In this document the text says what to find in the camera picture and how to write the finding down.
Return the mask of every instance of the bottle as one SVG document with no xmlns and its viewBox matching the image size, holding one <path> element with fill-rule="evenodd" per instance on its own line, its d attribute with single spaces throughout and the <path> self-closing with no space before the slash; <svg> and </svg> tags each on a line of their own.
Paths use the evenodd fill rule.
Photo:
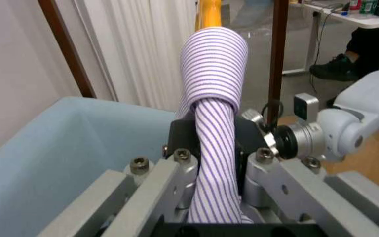
<svg viewBox="0 0 379 237">
<path fill-rule="evenodd" d="M 361 0 L 350 0 L 349 10 L 357 11 L 361 8 Z"/>
<path fill-rule="evenodd" d="M 359 9 L 360 14 L 374 14 L 377 7 L 377 0 L 363 0 L 361 8 Z"/>
</svg>

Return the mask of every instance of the white curtain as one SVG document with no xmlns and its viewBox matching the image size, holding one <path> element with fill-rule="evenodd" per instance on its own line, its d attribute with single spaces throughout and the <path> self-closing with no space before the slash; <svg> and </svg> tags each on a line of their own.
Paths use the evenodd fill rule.
<svg viewBox="0 0 379 237">
<path fill-rule="evenodd" d="M 75 0 L 114 97 L 176 110 L 181 48 L 194 32 L 194 0 Z"/>
</svg>

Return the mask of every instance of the person's leg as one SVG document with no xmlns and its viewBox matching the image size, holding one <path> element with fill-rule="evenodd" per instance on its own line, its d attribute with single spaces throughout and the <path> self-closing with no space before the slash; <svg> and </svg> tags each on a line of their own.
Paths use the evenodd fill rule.
<svg viewBox="0 0 379 237">
<path fill-rule="evenodd" d="M 379 69 L 379 28 L 358 28 L 345 54 L 324 65 L 312 65 L 310 72 L 321 79 L 355 81 Z"/>
<path fill-rule="evenodd" d="M 346 54 L 354 52 L 359 55 L 354 61 L 354 71 L 362 78 L 366 74 L 379 69 L 379 28 L 356 30 L 356 36 L 353 36 L 346 47 Z"/>
</svg>

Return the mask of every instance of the light blue bin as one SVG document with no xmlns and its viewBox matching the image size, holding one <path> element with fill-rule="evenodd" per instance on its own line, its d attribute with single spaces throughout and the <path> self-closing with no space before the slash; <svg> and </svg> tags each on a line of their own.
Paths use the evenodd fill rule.
<svg viewBox="0 0 379 237">
<path fill-rule="evenodd" d="M 0 237 L 37 235 L 106 169 L 153 162 L 174 113 L 66 97 L 0 148 Z"/>
</svg>

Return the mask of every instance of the purple striped tie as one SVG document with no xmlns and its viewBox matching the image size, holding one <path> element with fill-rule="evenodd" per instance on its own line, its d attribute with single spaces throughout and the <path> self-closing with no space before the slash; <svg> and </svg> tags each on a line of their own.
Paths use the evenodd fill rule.
<svg viewBox="0 0 379 237">
<path fill-rule="evenodd" d="M 189 222 L 251 223 L 239 208 L 234 114 L 239 109 L 248 46 L 236 32 L 210 27 L 184 45 L 184 94 L 177 118 L 195 116 L 201 166 Z"/>
</svg>

